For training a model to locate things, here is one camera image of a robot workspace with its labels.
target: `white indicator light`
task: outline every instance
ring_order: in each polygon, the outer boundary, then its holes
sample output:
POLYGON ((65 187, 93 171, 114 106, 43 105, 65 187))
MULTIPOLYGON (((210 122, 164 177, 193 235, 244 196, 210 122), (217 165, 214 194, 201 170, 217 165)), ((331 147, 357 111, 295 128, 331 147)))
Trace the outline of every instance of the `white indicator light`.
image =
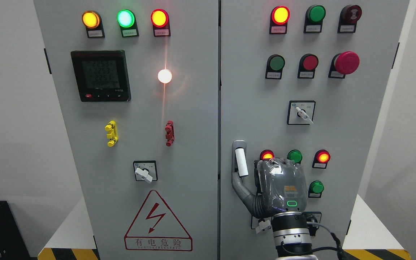
POLYGON ((160 72, 158 72, 158 80, 163 83, 167 84, 171 81, 173 78, 173 74, 168 69, 162 69, 160 72))

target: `red push button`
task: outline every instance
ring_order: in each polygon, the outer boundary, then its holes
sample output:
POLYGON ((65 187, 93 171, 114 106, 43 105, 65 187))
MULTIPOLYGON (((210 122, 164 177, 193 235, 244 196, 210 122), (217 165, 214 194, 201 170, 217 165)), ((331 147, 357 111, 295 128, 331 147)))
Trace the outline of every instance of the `red push button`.
POLYGON ((341 12, 341 19, 345 23, 357 23, 362 16, 362 8, 358 5, 347 5, 341 12))
POLYGON ((313 70, 317 68, 317 65, 319 64, 319 60, 315 55, 310 54, 304 60, 302 61, 302 66, 304 69, 307 70, 313 70))
POLYGON ((352 51, 345 51, 335 59, 335 69, 343 75, 351 74, 359 67, 359 56, 352 51))

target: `red indicator light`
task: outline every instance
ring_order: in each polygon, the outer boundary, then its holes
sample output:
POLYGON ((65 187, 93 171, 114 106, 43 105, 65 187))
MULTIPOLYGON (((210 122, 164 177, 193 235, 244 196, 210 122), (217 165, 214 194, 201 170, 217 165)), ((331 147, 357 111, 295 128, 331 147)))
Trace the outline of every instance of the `red indicator light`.
POLYGON ((150 20, 155 27, 162 28, 168 24, 170 17, 168 13, 163 9, 156 9, 150 15, 150 20))
POLYGON ((316 159, 319 163, 328 163, 330 161, 330 153, 326 150, 322 150, 321 152, 317 153, 316 159))
POLYGON ((276 25, 284 25, 289 21, 290 10, 286 6, 277 6, 272 10, 271 18, 276 25))
POLYGON ((263 161, 273 159, 274 153, 271 150, 264 150, 261 152, 261 155, 259 155, 259 158, 263 161))

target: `red triangle warning sign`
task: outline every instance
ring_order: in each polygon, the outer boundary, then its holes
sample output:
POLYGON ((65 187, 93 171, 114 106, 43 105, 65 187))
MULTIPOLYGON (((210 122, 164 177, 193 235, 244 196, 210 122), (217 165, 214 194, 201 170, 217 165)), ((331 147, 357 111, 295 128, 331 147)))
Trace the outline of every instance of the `red triangle warning sign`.
POLYGON ((127 250, 192 251, 192 237, 160 196, 151 190, 126 232, 127 250))

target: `red emergency stop button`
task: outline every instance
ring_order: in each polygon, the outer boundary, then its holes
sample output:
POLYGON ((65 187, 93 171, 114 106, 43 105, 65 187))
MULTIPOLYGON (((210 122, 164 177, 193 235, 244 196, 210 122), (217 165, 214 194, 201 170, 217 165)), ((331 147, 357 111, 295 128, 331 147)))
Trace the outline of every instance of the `red emergency stop button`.
POLYGON ((351 74, 357 70, 360 64, 359 56, 352 51, 345 51, 335 58, 335 69, 343 75, 351 74))
POLYGON ((357 23, 362 16, 362 8, 358 5, 347 5, 341 11, 341 19, 345 23, 357 23))

